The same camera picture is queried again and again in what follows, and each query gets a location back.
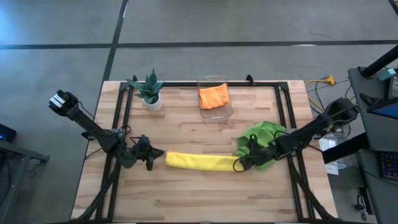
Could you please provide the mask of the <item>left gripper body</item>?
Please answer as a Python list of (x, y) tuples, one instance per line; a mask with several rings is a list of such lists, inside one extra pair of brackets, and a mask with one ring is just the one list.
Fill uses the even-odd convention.
[(148, 157), (152, 156), (153, 147), (149, 146), (146, 149), (139, 149), (136, 146), (127, 148), (123, 152), (123, 166), (125, 168), (131, 168), (137, 160), (141, 160), (146, 163)]

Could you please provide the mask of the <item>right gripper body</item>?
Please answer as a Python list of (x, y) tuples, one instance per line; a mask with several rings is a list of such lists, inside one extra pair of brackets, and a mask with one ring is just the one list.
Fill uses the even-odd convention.
[(251, 146), (249, 148), (249, 162), (254, 166), (263, 166), (265, 163), (273, 161), (276, 154), (274, 146), (267, 148), (259, 148), (257, 146)]

